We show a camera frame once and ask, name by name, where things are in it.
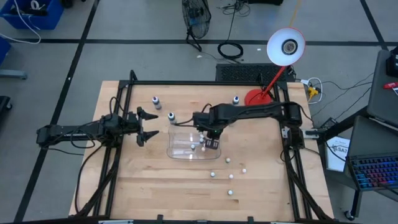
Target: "blue bin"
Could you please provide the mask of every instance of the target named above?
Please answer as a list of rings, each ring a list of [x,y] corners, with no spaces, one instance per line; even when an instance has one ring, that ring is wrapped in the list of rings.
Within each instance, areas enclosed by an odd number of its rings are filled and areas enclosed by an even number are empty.
[[[10,50],[11,45],[6,40],[0,37],[0,65],[6,57],[7,52]]]
[[[37,0],[40,6],[45,4],[47,6],[47,16],[31,16],[21,14],[25,22],[33,29],[35,26],[39,29],[52,30],[58,24],[63,13],[63,7],[60,0]],[[30,7],[30,1],[27,0],[17,0],[19,9],[23,9],[26,6]],[[14,5],[14,0],[7,0],[5,5],[0,11],[0,17],[5,18],[5,20],[10,23],[15,29],[28,29],[28,27],[22,22],[18,15],[10,14],[10,10]]]

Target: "floor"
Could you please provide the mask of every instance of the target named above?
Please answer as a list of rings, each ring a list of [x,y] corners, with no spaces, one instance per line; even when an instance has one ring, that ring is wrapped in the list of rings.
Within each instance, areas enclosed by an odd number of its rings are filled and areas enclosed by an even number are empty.
[[[217,7],[234,1],[208,2],[213,17],[203,39],[210,40],[210,44],[202,47],[204,52],[219,57],[216,44],[227,38],[231,16],[223,15]],[[242,63],[270,62],[261,41],[289,25],[295,3],[286,0],[281,6],[254,4],[249,16],[235,18],[231,40],[252,40],[243,45]],[[39,32],[42,44],[12,43],[0,69],[24,70],[29,77],[0,81],[0,95],[10,96],[14,104],[0,132],[0,223],[13,222],[16,217],[39,155],[35,131],[51,120],[70,125],[90,121],[103,80],[127,79],[130,69],[140,80],[215,79],[216,64],[225,62],[184,44],[186,30],[180,4],[180,0],[75,1],[75,7],[65,10],[55,30]],[[303,0],[294,27],[302,31],[308,46],[294,66],[297,78],[318,77],[342,87],[366,78],[373,72],[377,52],[382,49],[379,43],[384,42],[383,47],[389,49],[398,45],[397,7],[396,0]],[[13,29],[2,19],[0,32],[13,38],[35,38],[30,31]],[[68,87],[65,95],[62,90]],[[369,87],[350,90],[328,105],[313,117],[315,126],[337,117]],[[322,101],[311,106],[312,114],[342,93],[327,84],[323,92]],[[338,121],[362,108],[367,100],[368,94]],[[60,144],[59,148],[79,152],[69,144]],[[66,217],[80,164],[79,156],[48,152],[26,213],[18,218]],[[351,207],[353,190],[332,180],[327,182],[335,217],[347,221],[342,211]],[[374,192],[365,193],[356,222],[394,223],[398,219],[396,206],[396,202]]]

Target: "electric fan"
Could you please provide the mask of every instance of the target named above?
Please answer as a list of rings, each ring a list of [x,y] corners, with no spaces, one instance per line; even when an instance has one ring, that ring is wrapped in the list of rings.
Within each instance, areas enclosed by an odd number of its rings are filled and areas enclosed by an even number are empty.
[[[182,0],[182,14],[187,27],[185,41],[201,52],[196,39],[201,39],[209,31],[211,13],[207,0]],[[190,36],[195,43],[188,40]]]

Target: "red lamp base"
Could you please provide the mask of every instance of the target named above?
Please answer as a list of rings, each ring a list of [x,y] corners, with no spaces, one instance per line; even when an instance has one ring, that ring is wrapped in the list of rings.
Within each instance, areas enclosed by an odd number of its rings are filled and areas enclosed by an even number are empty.
[[[264,96],[264,92],[260,89],[250,90],[244,97],[244,104],[249,105],[264,105],[272,102],[269,94]]]

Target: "clear plastic container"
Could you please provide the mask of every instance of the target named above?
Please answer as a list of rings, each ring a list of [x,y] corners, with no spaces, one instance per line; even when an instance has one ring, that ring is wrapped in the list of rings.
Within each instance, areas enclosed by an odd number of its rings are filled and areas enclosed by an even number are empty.
[[[217,159],[221,155],[221,144],[218,140],[218,148],[205,147],[206,136],[201,135],[194,128],[169,127],[169,146],[167,155],[173,159],[209,160]]]

